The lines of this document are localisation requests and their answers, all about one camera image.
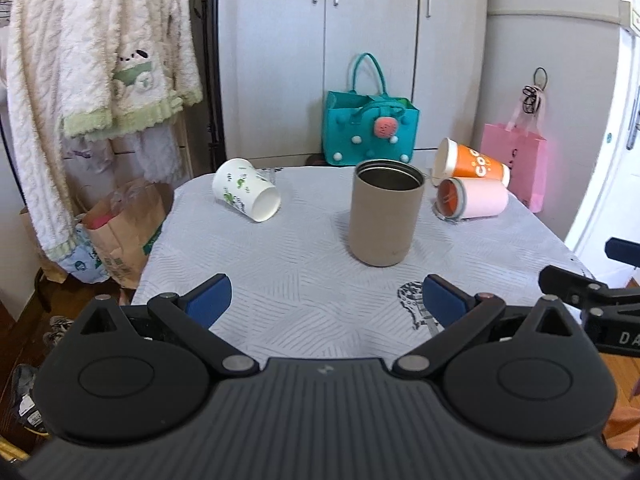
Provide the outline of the beige steel tumbler cup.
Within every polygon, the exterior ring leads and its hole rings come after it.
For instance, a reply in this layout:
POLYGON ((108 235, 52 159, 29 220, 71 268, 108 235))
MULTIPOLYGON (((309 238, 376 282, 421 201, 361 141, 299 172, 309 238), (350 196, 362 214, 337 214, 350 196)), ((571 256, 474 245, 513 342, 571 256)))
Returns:
POLYGON ((352 180, 348 247, 368 266, 385 268, 411 247, 425 188, 424 173, 405 162, 360 162, 352 180))

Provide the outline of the pink cup grey lid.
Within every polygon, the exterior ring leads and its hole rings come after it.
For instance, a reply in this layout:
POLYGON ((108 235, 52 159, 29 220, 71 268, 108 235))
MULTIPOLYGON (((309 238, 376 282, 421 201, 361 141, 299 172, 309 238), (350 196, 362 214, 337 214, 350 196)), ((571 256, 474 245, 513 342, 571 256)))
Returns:
POLYGON ((509 191, 500 181, 451 177, 440 182, 435 207, 445 219, 461 221, 498 216, 508 203, 509 191))

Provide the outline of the white cactus paper cup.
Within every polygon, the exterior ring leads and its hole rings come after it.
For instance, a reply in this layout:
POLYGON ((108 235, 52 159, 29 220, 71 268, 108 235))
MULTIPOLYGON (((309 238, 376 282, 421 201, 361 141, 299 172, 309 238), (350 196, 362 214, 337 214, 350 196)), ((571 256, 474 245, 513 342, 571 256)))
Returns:
POLYGON ((212 188, 216 200, 222 200, 254 222, 269 220, 281 206, 276 186, 246 159, 224 162, 215 172, 212 188))

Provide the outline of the orange paper cup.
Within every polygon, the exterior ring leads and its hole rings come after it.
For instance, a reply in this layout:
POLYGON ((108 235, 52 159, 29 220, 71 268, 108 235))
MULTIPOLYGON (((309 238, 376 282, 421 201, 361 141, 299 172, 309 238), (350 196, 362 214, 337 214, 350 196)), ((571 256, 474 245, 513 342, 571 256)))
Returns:
POLYGON ((508 186, 510 177, 510 169, 502 162, 449 138, 440 142, 431 172, 434 185, 448 178, 480 178, 508 186))

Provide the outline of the white patterned tablecloth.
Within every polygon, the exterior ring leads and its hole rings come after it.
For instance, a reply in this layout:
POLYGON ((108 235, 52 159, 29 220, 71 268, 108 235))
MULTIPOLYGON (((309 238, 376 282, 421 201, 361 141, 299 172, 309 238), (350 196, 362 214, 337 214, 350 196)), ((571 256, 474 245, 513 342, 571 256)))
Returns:
POLYGON ((495 218, 461 222, 440 220, 424 200, 408 256, 389 268, 366 266, 347 247, 352 170, 284 168, 267 177, 282 204, 262 223, 216 200, 207 174, 181 185, 134 302, 185 294, 223 273, 232 301, 212 330, 256 361, 393 361, 439 332, 421 300, 428 274, 530 306, 545 266, 585 272, 518 200, 495 218))

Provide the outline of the brown paper shopping bag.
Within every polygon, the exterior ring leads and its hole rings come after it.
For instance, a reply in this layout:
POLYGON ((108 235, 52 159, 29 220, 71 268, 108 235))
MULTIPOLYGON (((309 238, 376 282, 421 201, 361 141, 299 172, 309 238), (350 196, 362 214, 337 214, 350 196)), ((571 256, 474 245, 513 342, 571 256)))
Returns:
POLYGON ((136 179, 102 198, 82 218, 96 253, 122 288, 138 288, 173 202, 169 184, 136 179))

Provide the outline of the pink paper gift bag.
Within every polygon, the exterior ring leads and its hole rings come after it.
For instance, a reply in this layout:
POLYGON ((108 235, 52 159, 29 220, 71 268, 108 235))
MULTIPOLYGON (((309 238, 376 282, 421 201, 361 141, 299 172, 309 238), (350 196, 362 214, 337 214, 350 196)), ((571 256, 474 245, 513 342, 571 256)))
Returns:
POLYGON ((485 124, 480 150, 510 169, 508 189, 531 212, 544 206, 548 142, 542 135, 546 114, 544 90, 534 84, 523 89, 521 103, 505 124, 485 124))

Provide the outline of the teal felt tote bag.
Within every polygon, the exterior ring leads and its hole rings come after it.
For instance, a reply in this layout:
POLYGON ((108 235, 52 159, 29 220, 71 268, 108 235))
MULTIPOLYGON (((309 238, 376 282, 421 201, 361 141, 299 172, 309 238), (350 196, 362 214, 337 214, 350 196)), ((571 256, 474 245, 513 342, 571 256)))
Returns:
POLYGON ((357 82, 360 64, 370 60, 378 72, 381 92, 376 96, 330 91, 324 101, 321 145, 331 166, 356 166, 370 159, 410 162, 416 146, 420 120, 410 100, 387 93, 386 80, 376 57, 363 53, 356 59, 352 83, 357 82))

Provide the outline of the black clothes rack pole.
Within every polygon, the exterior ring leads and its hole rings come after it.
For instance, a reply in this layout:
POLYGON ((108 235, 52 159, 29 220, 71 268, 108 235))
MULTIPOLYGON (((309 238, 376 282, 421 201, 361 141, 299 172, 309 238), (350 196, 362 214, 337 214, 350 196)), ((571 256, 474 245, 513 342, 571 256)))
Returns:
POLYGON ((216 171, 227 160, 220 83, 219 0, 201 0, 198 16, 203 36, 209 162, 210 168, 216 171))

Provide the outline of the cream green fluffy jacket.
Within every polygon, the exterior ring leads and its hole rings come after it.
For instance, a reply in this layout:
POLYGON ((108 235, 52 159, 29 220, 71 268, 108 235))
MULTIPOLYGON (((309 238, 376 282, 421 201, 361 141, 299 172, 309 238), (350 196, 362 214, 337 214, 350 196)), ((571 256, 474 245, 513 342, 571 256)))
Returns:
POLYGON ((201 102, 189 0, 63 0, 64 136, 113 139, 201 102))

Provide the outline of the white wardrobe cabinet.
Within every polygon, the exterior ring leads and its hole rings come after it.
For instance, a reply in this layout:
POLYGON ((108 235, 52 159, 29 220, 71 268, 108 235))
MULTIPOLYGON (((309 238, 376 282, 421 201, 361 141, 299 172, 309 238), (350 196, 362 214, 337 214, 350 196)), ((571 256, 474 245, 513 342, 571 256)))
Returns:
POLYGON ((301 162, 321 148, 323 100, 370 52, 388 91, 420 110, 420 152, 505 122, 548 75, 541 220, 576 246, 624 143, 639 0, 213 0, 226 152, 301 162))

